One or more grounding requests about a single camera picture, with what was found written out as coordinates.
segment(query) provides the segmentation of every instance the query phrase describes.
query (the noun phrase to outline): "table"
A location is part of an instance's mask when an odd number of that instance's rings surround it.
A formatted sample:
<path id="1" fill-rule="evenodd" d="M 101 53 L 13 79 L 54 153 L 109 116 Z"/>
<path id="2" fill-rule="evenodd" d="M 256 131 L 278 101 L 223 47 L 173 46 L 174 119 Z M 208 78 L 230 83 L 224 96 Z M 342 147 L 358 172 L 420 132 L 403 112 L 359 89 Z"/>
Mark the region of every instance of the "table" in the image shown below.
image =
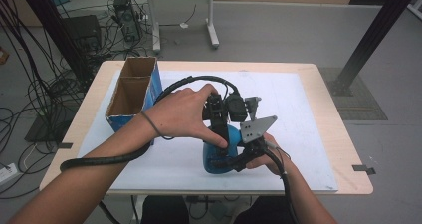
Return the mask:
<path id="1" fill-rule="evenodd" d="M 159 53 L 161 50 L 161 44 L 160 44 L 160 37 L 159 37 L 159 24 L 155 19 L 155 11 L 154 11 L 154 1 L 153 0 L 147 0 L 149 4 L 149 16 L 152 23 L 152 50 L 155 53 Z M 218 48 L 220 45 L 217 33 L 215 32 L 214 28 L 214 18 L 213 18 L 213 0 L 208 0 L 208 18 L 206 19 L 206 24 L 208 28 L 208 33 L 211 38 L 211 44 L 214 48 Z"/>
<path id="2" fill-rule="evenodd" d="M 87 135 L 97 110 L 106 94 L 115 72 L 124 61 L 104 62 L 99 69 L 63 143 L 72 143 L 71 148 L 57 151 L 40 188 L 44 188 L 60 174 L 60 164 L 77 157 L 84 137 Z M 229 63 L 229 62 L 165 62 L 159 61 L 160 71 L 250 71 L 294 73 L 301 78 L 316 126 L 322 139 L 328 160 L 338 185 L 338 191 L 327 194 L 370 194 L 373 187 L 366 172 L 356 172 L 352 166 L 361 164 L 360 158 L 327 91 L 325 83 L 315 65 L 283 63 Z M 162 194 L 161 191 L 111 190 L 109 194 Z"/>

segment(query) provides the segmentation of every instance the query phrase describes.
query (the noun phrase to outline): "concrete floor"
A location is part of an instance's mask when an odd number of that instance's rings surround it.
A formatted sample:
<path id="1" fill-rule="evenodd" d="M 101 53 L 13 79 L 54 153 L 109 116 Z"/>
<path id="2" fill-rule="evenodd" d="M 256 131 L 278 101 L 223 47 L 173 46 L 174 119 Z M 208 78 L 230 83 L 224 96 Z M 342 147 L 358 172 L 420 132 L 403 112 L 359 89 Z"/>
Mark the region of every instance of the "concrete floor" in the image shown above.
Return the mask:
<path id="1" fill-rule="evenodd" d="M 209 44 L 205 26 L 161 28 L 162 52 L 159 60 L 294 62 L 319 67 L 341 68 L 379 11 L 365 6 L 308 6 L 291 4 L 215 3 L 215 27 L 220 47 Z M 40 40 L 40 29 L 33 29 Z M 8 40 L 0 32 L 1 46 L 11 52 L 0 66 L 0 107 L 19 111 L 28 102 L 29 85 L 22 66 Z M 387 121 L 346 121 L 345 125 L 364 164 L 374 167 L 370 176 L 374 192 L 362 196 L 321 196 L 321 201 L 339 223 L 419 223 L 422 219 L 422 24 L 405 11 L 360 72 L 384 112 Z M 58 51 L 53 52 L 60 59 Z M 33 50 L 41 61 L 41 53 Z M 46 80 L 50 74 L 38 63 Z M 24 112 L 17 122 L 9 145 L 0 155 L 3 163 L 17 163 L 29 146 L 26 135 L 34 112 Z M 27 162 L 41 156 L 31 155 Z M 40 164 L 48 164 L 50 155 Z M 26 192 L 39 185 L 44 172 L 26 175 L 0 198 Z M 7 186 L 0 186 L 0 192 Z M 36 192 L 14 199 L 0 199 L 0 223 L 30 200 Z M 106 204 L 122 223 L 131 220 L 130 198 L 111 196 Z M 207 216 L 192 223 L 218 222 Z M 106 223 L 96 210 L 87 223 Z"/>

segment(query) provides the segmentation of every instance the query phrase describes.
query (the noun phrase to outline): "right hand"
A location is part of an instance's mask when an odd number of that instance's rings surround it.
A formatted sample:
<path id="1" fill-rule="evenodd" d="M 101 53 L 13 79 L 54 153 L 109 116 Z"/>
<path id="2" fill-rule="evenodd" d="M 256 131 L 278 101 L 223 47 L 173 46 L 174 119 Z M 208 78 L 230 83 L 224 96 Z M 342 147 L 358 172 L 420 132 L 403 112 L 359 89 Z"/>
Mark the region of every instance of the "right hand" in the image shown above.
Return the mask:
<path id="1" fill-rule="evenodd" d="M 276 146 L 279 146 L 277 144 L 276 140 L 274 139 L 274 137 L 272 135 L 270 135 L 269 133 L 264 133 L 264 139 L 266 141 L 269 141 L 272 144 L 275 144 Z M 290 171 L 294 170 L 295 165 L 292 163 L 292 161 L 281 150 L 276 150 L 276 149 L 270 148 L 270 147 L 269 147 L 269 150 L 278 159 L 280 159 L 280 158 L 283 159 L 283 163 L 285 165 L 285 171 L 286 172 L 290 172 Z M 271 158 L 267 155 L 257 157 L 254 160 L 248 162 L 246 164 L 246 168 L 254 169 L 254 168 L 257 168 L 257 167 L 262 166 L 262 165 L 266 165 L 268 167 L 268 169 L 270 169 L 270 171 L 273 172 L 274 174 L 280 175 L 279 168 L 277 167 L 276 163 L 274 163 L 274 161 L 271 160 Z"/>

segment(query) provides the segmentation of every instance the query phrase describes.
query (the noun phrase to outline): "black device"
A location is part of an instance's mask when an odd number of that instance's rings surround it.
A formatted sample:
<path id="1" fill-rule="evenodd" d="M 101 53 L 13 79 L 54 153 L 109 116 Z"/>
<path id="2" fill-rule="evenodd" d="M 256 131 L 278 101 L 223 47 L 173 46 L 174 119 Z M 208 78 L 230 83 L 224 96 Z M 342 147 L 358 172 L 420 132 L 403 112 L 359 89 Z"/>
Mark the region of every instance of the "black device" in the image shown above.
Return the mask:
<path id="1" fill-rule="evenodd" d="M 81 52 L 97 51 L 102 46 L 102 30 L 95 15 L 64 18 L 63 24 Z"/>
<path id="2" fill-rule="evenodd" d="M 140 27 L 131 0 L 114 0 L 115 19 L 123 32 L 124 40 L 135 42 L 140 40 Z"/>

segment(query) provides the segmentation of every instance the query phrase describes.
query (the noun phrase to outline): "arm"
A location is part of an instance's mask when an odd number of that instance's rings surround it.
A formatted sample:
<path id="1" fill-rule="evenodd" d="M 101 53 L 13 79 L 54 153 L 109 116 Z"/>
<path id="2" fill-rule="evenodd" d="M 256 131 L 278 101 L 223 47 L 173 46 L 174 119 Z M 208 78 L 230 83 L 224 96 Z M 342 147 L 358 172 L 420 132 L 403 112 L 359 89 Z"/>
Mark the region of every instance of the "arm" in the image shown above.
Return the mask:
<path id="1" fill-rule="evenodd" d="M 197 93 L 190 89 L 167 96 L 145 113 L 167 136 L 192 136 L 220 147 L 227 142 L 209 130 L 202 121 L 207 97 L 217 91 L 211 85 Z M 142 115 L 137 115 L 107 141 L 85 157 L 128 154 L 143 147 L 157 133 Z M 61 173 L 33 200 L 22 208 L 10 223 L 82 223 L 100 203 L 127 163 L 84 166 Z"/>
<path id="2" fill-rule="evenodd" d="M 274 138 L 267 133 L 264 135 L 264 138 L 269 142 L 277 144 Z M 288 174 L 288 180 L 291 188 L 292 204 L 299 222 L 301 224 L 336 223 L 331 214 L 329 214 L 325 207 L 323 207 L 323 205 L 319 202 L 317 197 L 311 192 L 298 168 L 291 162 L 291 160 L 282 152 L 278 153 L 274 149 L 272 152 L 278 158 L 280 158 L 280 155 L 283 156 L 285 172 Z M 280 175 L 276 164 L 268 156 L 261 156 L 254 159 L 247 164 L 247 168 L 256 168 L 261 165 L 267 165 L 274 174 Z"/>

